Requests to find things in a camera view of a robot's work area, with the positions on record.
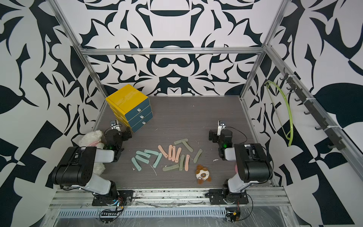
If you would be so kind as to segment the olive folding knife bottom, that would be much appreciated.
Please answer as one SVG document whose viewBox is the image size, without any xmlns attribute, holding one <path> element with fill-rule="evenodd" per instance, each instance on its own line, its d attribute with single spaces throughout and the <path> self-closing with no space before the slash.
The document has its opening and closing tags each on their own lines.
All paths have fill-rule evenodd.
<svg viewBox="0 0 363 227">
<path fill-rule="evenodd" d="M 176 165 L 172 165 L 172 166 L 165 166 L 162 170 L 163 171 L 171 171 L 171 170 L 175 170 L 175 169 L 179 169 L 179 164 L 176 164 Z"/>
</svg>

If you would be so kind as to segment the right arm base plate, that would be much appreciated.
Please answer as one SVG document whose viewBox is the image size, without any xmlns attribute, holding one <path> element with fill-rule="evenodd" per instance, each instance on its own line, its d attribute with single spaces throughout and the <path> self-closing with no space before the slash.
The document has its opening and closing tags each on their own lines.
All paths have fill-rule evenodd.
<svg viewBox="0 0 363 227">
<path fill-rule="evenodd" d="M 231 193 L 228 189 L 210 189 L 206 194 L 212 205 L 246 205 L 249 203 L 246 192 Z"/>
</svg>

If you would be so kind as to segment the olive folding knife top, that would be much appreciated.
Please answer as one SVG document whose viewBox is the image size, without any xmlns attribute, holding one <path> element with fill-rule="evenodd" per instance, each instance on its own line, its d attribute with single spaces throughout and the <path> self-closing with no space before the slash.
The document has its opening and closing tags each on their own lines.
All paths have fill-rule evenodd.
<svg viewBox="0 0 363 227">
<path fill-rule="evenodd" d="M 174 145 L 177 145 L 177 144 L 180 144 L 180 143 L 187 143 L 189 140 L 187 138 L 185 139 L 181 139 L 181 140 L 177 140 L 177 141 L 174 141 Z"/>
</svg>

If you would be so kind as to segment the olive folding knife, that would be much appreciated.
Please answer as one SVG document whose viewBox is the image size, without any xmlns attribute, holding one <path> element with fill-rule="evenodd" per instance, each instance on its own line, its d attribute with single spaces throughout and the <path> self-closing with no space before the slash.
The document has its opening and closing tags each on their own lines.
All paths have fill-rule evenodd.
<svg viewBox="0 0 363 227">
<path fill-rule="evenodd" d="M 203 150 L 202 149 L 199 149 L 199 151 L 197 152 L 197 154 L 195 155 L 194 159 L 193 159 L 193 162 L 194 163 L 197 163 L 200 155 L 202 154 Z"/>
<path fill-rule="evenodd" d="M 179 169 L 179 164 L 176 164 L 176 165 L 172 165 L 172 166 L 165 166 L 162 170 L 163 171 L 171 171 L 171 170 L 175 170 L 175 169 Z"/>
<path fill-rule="evenodd" d="M 187 138 L 185 139 L 181 139 L 181 140 L 177 140 L 177 141 L 174 141 L 174 145 L 177 145 L 177 144 L 180 144 L 180 143 L 187 143 L 189 140 Z"/>
<path fill-rule="evenodd" d="M 194 149 L 188 144 L 187 141 L 183 141 L 182 144 L 186 147 L 189 152 L 193 152 Z"/>
</svg>

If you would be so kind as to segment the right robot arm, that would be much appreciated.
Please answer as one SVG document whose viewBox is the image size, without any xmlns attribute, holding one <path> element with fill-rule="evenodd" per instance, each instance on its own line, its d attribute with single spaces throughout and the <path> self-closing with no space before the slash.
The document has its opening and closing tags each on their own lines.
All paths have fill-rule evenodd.
<svg viewBox="0 0 363 227">
<path fill-rule="evenodd" d="M 253 184 L 267 182 L 273 175 L 273 168 L 261 144 L 233 144 L 232 137 L 233 133 L 227 129 L 209 131 L 209 140 L 218 144 L 219 157 L 236 162 L 237 173 L 224 185 L 226 195 L 240 194 Z"/>
</svg>

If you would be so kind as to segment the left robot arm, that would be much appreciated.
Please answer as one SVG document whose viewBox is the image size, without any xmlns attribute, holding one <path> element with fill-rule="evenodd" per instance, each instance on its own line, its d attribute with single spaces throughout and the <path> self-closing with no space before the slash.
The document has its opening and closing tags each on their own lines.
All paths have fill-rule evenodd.
<svg viewBox="0 0 363 227">
<path fill-rule="evenodd" d="M 105 163 L 118 162 L 124 151 L 123 142 L 132 138 L 130 128 L 120 131 L 110 128 L 87 133 L 79 146 L 68 147 L 51 174 L 53 184 L 62 190 L 81 189 L 97 196 L 117 199 L 115 182 L 103 179 Z"/>
</svg>

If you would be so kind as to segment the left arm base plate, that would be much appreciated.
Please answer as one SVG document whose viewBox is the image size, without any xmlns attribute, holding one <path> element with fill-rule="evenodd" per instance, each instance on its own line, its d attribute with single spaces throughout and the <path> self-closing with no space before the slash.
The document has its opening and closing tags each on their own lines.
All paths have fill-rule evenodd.
<svg viewBox="0 0 363 227">
<path fill-rule="evenodd" d="M 95 194 L 92 206 L 124 206 L 128 202 L 132 202 L 133 194 L 133 190 L 118 190 L 118 194 L 115 197 Z"/>
</svg>

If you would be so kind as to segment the olive folding knife vertical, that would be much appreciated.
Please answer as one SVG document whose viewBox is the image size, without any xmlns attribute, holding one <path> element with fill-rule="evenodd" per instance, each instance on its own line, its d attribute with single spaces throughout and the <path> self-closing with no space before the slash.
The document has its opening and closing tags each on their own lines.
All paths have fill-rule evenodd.
<svg viewBox="0 0 363 227">
<path fill-rule="evenodd" d="M 179 171 L 183 171 L 184 169 L 184 160 L 185 160 L 185 155 L 181 155 L 179 161 Z"/>
</svg>

